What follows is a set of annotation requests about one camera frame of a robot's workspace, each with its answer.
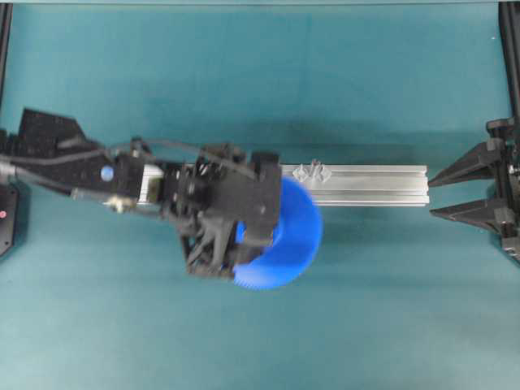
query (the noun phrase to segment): teal table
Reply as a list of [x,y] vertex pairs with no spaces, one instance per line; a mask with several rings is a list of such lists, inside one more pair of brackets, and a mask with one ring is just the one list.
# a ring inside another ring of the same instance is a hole
[[[509,116],[497,5],[17,5],[0,124],[25,106],[284,163],[426,164]],[[489,183],[431,190],[431,206]],[[0,389],[515,389],[520,269],[427,209],[323,209],[295,283],[184,273],[171,226],[32,188],[0,262]]]

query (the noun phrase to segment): wire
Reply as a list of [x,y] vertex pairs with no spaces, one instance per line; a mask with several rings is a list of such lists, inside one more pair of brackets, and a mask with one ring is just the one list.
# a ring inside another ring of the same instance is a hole
[[149,144],[149,145],[160,145],[167,148],[172,149],[180,149],[180,150],[186,150],[187,152],[194,153],[194,154],[200,154],[201,156],[204,156],[208,160],[210,160],[213,163],[220,164],[226,168],[229,168],[233,171],[236,171],[246,177],[249,177],[250,179],[256,180],[257,174],[256,172],[245,166],[241,166],[240,164],[237,164],[236,162],[227,160],[225,158],[220,158],[216,154],[212,154],[206,150],[203,150],[202,148],[186,144],[184,142],[178,142],[178,141],[169,141],[164,139],[151,139],[151,140],[141,140],[141,142]]
[[[164,139],[151,139],[151,140],[139,140],[141,144],[150,144],[150,145],[161,145],[171,149],[179,149],[185,150],[192,154],[199,154],[213,163],[218,163],[228,169],[236,171],[246,177],[249,177],[252,180],[257,179],[257,174],[255,171],[249,167],[241,166],[233,161],[227,160],[225,158],[220,158],[219,156],[212,154],[206,150],[203,150],[199,146],[186,144],[184,142],[178,141],[169,141]],[[110,157],[111,153],[116,152],[116,154],[120,150],[130,149],[135,146],[136,142],[126,142],[123,144],[113,145],[109,148],[100,148],[95,150],[89,150],[86,152],[78,152],[74,154],[68,154],[65,156],[54,157],[54,158],[34,158],[34,157],[17,157],[17,156],[9,156],[6,154],[0,154],[0,161],[6,161],[10,163],[18,163],[18,164],[31,164],[31,165],[41,165],[41,166],[51,166],[51,165],[59,165],[64,163],[72,163],[78,160],[84,160],[87,158],[92,158],[96,156],[106,156]],[[148,160],[155,161],[157,158],[152,154],[140,150],[140,154],[144,155]]]
[[71,163],[77,160],[84,160],[86,158],[96,157],[106,154],[106,149],[90,150],[88,152],[79,152],[74,154],[68,154],[66,156],[54,157],[54,158],[34,158],[34,157],[16,157],[8,156],[6,154],[0,154],[0,160],[8,161],[11,163],[18,164],[34,164],[34,165],[58,165],[64,163]]
[[20,179],[24,179],[24,180],[33,182],[35,184],[45,185],[46,187],[51,187],[53,189],[59,189],[61,191],[65,191],[67,193],[71,192],[74,189],[74,187],[72,187],[71,185],[66,185],[66,184],[59,183],[58,181],[47,179],[44,176],[29,172],[21,167],[15,168],[15,175],[16,175],[16,177],[19,177]]

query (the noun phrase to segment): aluminum rail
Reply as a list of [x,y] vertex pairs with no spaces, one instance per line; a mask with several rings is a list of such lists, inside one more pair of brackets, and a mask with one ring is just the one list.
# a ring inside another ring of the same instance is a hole
[[[422,165],[282,165],[284,176],[306,187],[319,206],[420,207],[430,202],[427,167]],[[149,182],[163,177],[146,165],[139,204],[146,204]]]

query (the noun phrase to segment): blue dot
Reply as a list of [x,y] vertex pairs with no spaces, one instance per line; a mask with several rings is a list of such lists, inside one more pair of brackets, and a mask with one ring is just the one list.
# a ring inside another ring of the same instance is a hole
[[110,165],[105,165],[101,168],[101,180],[111,181],[112,179],[114,179],[114,168]]

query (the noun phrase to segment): black cable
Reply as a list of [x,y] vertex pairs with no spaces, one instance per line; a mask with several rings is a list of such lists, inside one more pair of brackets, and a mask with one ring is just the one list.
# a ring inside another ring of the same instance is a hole
[[[167,148],[180,149],[185,150],[189,153],[201,155],[213,163],[218,163],[228,169],[236,171],[250,179],[256,180],[257,175],[255,171],[249,167],[242,166],[237,164],[231,160],[227,160],[225,158],[220,158],[219,156],[212,154],[206,150],[203,150],[199,146],[186,144],[184,142],[178,141],[169,141],[164,139],[151,139],[151,140],[139,140],[139,142],[143,144],[150,145],[161,145]],[[6,161],[10,163],[18,163],[18,164],[31,164],[31,165],[42,165],[42,166],[50,166],[50,165],[59,165],[64,163],[72,163],[74,161],[83,160],[87,158],[92,158],[96,156],[106,156],[110,157],[111,153],[116,152],[117,154],[120,150],[130,149],[135,146],[134,142],[127,142],[123,144],[118,144],[111,146],[110,148],[99,148],[95,150],[89,150],[86,152],[78,152],[74,154],[67,154],[65,156],[54,157],[54,158],[34,158],[34,157],[17,157],[17,156],[9,156],[6,154],[0,154],[0,161]],[[148,160],[155,161],[157,158],[150,153],[145,152],[144,150],[139,151],[140,154],[144,155]]]
[[184,142],[178,142],[178,141],[169,141],[164,139],[151,139],[151,140],[141,140],[143,143],[148,145],[161,145],[167,148],[174,148],[174,149],[181,149],[186,150],[187,152],[199,154],[208,160],[210,160],[213,163],[220,164],[228,169],[231,169],[233,171],[236,171],[246,177],[249,177],[250,179],[256,180],[257,174],[256,172],[246,166],[242,166],[240,164],[237,164],[236,162],[233,162],[231,160],[227,160],[225,158],[220,158],[219,156],[212,154],[210,152],[207,152],[203,149],[201,149],[198,146],[186,144]]

